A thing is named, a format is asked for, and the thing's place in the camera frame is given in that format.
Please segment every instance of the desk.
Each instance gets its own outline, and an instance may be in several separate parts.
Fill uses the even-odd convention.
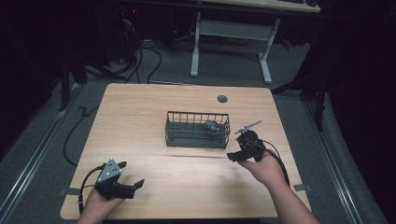
[[[277,0],[200,0],[200,3],[201,2],[230,4],[241,7],[264,7],[298,12],[320,12],[320,8],[318,6],[310,7],[307,4],[296,4]],[[262,75],[265,83],[271,84],[272,79],[268,69],[267,57],[276,36],[279,23],[280,19],[276,19],[272,25],[253,25],[227,21],[201,20],[201,13],[198,12],[195,26],[195,45],[191,61],[191,76],[198,76],[200,35],[217,35],[266,41],[263,52],[259,54],[259,62],[262,67]]]
[[[228,102],[220,103],[219,95],[225,95]],[[167,147],[165,122],[170,110],[229,114],[227,147]],[[143,178],[146,182],[110,219],[276,217],[265,186],[226,156],[240,150],[234,140],[238,135],[233,133],[258,119],[263,123],[252,130],[276,146],[290,185],[302,184],[268,89],[110,84],[70,187],[79,189],[91,169],[113,158],[128,161],[120,183],[132,185]],[[85,199],[89,191],[84,190]],[[296,193],[310,208],[305,192]],[[79,217],[78,196],[66,196],[61,216]]]

